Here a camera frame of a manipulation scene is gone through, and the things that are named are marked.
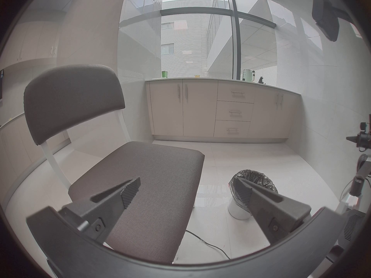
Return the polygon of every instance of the white countertop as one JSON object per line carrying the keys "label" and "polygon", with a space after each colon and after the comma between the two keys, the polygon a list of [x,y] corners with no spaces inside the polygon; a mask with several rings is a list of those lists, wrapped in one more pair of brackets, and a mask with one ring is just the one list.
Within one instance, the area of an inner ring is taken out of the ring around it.
{"label": "white countertop", "polygon": [[148,79],[146,81],[164,81],[164,80],[173,80],[173,79],[197,79],[197,80],[212,79],[212,80],[216,80],[216,81],[236,81],[236,82],[243,82],[243,83],[248,83],[248,84],[252,84],[252,85],[273,87],[273,88],[276,88],[276,89],[279,89],[279,90],[285,90],[285,91],[290,92],[290,93],[301,95],[297,92],[293,92],[291,90],[286,90],[286,89],[283,89],[283,88],[278,87],[278,86],[264,85],[262,83],[257,83],[257,82],[239,81],[237,79],[225,79],[225,78],[213,78],[213,77],[212,78],[211,77],[210,78],[208,78],[208,77],[170,77],[170,78],[152,78],[152,79]]}

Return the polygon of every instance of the vent grille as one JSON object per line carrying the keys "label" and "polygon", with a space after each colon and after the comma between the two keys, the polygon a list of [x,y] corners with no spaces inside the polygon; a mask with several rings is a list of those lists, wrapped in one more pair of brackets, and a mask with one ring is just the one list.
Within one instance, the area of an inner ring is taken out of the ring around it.
{"label": "vent grille", "polygon": [[358,215],[352,215],[349,217],[345,229],[344,229],[344,237],[348,241],[352,240],[352,234],[355,228],[355,225],[357,224],[357,221],[361,218],[361,216]]}

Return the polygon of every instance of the building window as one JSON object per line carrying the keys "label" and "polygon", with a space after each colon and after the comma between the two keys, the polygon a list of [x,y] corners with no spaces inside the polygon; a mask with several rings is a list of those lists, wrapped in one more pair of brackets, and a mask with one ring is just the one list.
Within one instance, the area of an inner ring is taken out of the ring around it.
{"label": "building window", "polygon": [[161,44],[161,54],[174,53],[174,44]]}
{"label": "building window", "polygon": [[168,22],[168,23],[162,23],[161,24],[161,30],[165,30],[165,29],[174,29],[174,22],[171,21],[171,22]]}

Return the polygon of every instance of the white tile floor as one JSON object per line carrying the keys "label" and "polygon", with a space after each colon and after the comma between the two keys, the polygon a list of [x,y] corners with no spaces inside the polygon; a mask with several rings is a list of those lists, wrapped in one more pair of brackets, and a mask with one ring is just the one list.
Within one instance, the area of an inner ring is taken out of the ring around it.
{"label": "white tile floor", "polygon": [[[205,241],[223,248],[232,258],[243,256],[269,245],[253,218],[236,220],[227,210],[231,197],[228,182],[243,169],[265,173],[278,191],[312,207],[335,209],[338,200],[322,178],[286,144],[202,143],[154,141],[156,144],[192,148],[205,155],[196,207],[188,230]],[[101,158],[75,151],[68,145],[55,158],[71,182],[75,182]],[[45,256],[33,239],[26,216],[45,206],[59,210],[71,199],[57,180],[48,162],[41,164],[16,190],[6,209],[6,216],[23,246],[51,274]],[[206,263],[225,260],[218,250],[186,233],[175,263]]]}

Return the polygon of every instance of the gray upholstery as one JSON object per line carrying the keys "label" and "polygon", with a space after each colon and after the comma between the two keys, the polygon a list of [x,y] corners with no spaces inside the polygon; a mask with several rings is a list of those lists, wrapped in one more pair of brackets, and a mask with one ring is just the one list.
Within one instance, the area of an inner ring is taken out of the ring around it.
{"label": "gray upholstery", "polygon": [[125,108],[115,72],[106,66],[68,65],[34,78],[25,89],[25,117],[36,145],[72,126]]}
{"label": "gray upholstery", "polygon": [[204,155],[192,149],[129,142],[70,187],[72,201],[140,176],[141,186],[106,242],[127,255],[174,260],[191,216]]}

